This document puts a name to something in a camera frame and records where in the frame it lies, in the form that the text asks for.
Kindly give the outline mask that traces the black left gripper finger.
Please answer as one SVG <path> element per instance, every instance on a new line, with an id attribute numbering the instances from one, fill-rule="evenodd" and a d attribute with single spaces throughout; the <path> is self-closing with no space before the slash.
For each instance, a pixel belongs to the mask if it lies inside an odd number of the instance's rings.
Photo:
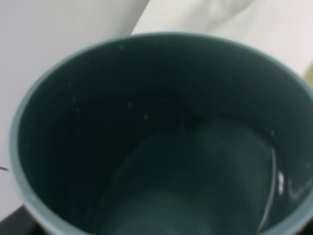
<path id="1" fill-rule="evenodd" d="M 0 235 L 47 235 L 24 206 L 0 221 Z"/>

